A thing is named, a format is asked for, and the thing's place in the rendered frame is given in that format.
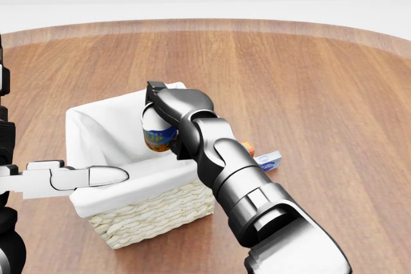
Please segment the blue white food box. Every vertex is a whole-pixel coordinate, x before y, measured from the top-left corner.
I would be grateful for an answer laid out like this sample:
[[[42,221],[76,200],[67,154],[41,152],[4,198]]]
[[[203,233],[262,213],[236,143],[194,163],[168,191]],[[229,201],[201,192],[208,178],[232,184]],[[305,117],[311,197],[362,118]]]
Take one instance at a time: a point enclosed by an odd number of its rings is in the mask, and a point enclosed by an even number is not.
[[[264,172],[277,169],[280,165],[282,155],[279,151],[273,151],[258,157],[254,157],[254,160],[262,168]]]

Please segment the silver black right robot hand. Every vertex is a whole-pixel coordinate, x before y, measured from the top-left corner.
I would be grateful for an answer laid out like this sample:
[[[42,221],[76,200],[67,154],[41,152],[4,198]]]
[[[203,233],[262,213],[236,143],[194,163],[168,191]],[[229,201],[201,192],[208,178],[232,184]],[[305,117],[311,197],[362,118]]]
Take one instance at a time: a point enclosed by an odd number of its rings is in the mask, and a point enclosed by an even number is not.
[[[208,95],[195,89],[169,89],[160,81],[148,81],[146,103],[178,130],[170,150],[179,160],[194,158],[200,146],[200,134],[193,124],[197,118],[217,118]]]

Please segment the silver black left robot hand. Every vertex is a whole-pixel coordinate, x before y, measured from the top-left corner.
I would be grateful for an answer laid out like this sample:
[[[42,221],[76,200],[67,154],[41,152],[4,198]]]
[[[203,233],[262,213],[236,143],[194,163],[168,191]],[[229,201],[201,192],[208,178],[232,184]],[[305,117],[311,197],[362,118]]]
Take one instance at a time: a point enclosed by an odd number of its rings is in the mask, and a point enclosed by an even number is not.
[[[24,199],[67,196],[77,188],[112,185],[129,179],[119,167],[91,166],[75,169],[63,160],[36,161],[19,172],[16,165],[0,166],[0,194],[22,193]]]

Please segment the alphabet soup can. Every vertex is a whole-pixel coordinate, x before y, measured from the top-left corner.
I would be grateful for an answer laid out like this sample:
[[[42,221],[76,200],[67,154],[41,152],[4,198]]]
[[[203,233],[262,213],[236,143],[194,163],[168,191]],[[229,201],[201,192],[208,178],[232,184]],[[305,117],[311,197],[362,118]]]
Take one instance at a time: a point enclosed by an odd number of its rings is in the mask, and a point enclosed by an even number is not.
[[[148,103],[141,113],[141,125],[146,145],[156,152],[165,152],[177,138],[177,129],[167,123]]]

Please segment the small orange food box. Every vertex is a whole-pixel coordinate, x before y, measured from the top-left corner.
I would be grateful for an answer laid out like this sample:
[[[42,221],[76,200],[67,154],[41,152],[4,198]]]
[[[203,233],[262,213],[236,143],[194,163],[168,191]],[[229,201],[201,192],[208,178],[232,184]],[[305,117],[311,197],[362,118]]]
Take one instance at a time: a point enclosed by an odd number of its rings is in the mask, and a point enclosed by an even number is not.
[[[249,152],[251,157],[254,157],[256,149],[255,147],[253,147],[253,145],[251,145],[251,143],[249,143],[248,141],[242,141],[241,145]]]

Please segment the white-lined wicker basket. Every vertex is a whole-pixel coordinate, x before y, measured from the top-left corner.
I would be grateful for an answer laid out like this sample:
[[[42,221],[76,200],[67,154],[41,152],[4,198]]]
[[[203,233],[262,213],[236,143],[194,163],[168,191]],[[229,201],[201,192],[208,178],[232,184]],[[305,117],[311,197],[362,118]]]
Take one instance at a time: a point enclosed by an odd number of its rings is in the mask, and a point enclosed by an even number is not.
[[[155,152],[144,142],[141,112],[146,92],[70,108],[66,112],[67,164],[80,169],[114,166],[127,181],[75,190],[76,213],[118,249],[210,215],[215,199],[192,160]]]

